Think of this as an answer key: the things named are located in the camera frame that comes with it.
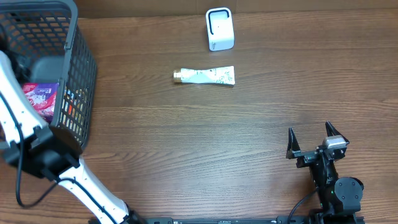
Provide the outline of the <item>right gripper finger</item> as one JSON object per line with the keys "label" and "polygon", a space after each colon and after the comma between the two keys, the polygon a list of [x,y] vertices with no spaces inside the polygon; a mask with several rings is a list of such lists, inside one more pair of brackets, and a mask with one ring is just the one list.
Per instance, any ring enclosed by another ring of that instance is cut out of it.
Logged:
{"label": "right gripper finger", "polygon": [[344,137],[333,125],[330,121],[325,122],[326,133],[328,137],[331,136],[341,136],[347,144],[349,144],[349,140]]}
{"label": "right gripper finger", "polygon": [[294,131],[292,128],[289,128],[286,158],[295,159],[300,155],[300,153],[301,149],[297,141],[297,138],[295,137]]}

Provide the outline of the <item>white Pantene tube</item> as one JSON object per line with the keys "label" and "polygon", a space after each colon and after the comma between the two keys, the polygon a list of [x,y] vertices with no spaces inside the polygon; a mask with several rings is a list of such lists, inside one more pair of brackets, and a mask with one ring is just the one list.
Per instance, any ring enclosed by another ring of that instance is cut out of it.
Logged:
{"label": "white Pantene tube", "polygon": [[175,83],[189,84],[235,85],[236,83],[233,66],[210,68],[207,70],[181,68],[174,71],[173,80]]}

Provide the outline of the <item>red purple pantyliner pack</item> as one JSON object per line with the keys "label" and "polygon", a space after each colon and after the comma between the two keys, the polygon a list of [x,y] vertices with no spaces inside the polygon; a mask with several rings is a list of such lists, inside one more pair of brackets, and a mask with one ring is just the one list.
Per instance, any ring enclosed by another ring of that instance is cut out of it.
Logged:
{"label": "red purple pantyliner pack", "polygon": [[25,83],[22,91],[35,111],[51,123],[55,111],[59,83]]}

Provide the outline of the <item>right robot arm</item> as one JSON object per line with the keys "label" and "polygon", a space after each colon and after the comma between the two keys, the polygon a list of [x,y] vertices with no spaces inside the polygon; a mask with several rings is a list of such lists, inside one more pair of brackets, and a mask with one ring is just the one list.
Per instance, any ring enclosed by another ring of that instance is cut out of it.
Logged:
{"label": "right robot arm", "polygon": [[[315,190],[293,207],[284,223],[365,224],[364,218],[356,215],[361,210],[364,184],[355,177],[340,177],[335,168],[335,162],[345,157],[349,140],[329,121],[325,127],[327,137],[315,150],[305,152],[289,128],[286,158],[296,159],[298,168],[309,168]],[[306,217],[296,216],[298,207],[315,194],[321,207],[310,210]]]}

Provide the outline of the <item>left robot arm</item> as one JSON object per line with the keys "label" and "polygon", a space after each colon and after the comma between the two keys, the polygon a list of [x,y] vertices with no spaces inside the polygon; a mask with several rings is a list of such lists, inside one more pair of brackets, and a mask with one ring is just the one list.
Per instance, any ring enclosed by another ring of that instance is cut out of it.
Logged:
{"label": "left robot arm", "polygon": [[1,53],[1,126],[6,140],[2,157],[17,169],[16,200],[32,208],[44,197],[26,204],[21,199],[21,175],[26,172],[65,188],[84,204],[99,223],[144,223],[144,219],[113,195],[90,171],[80,144],[66,129],[50,126],[22,91],[11,59]]}

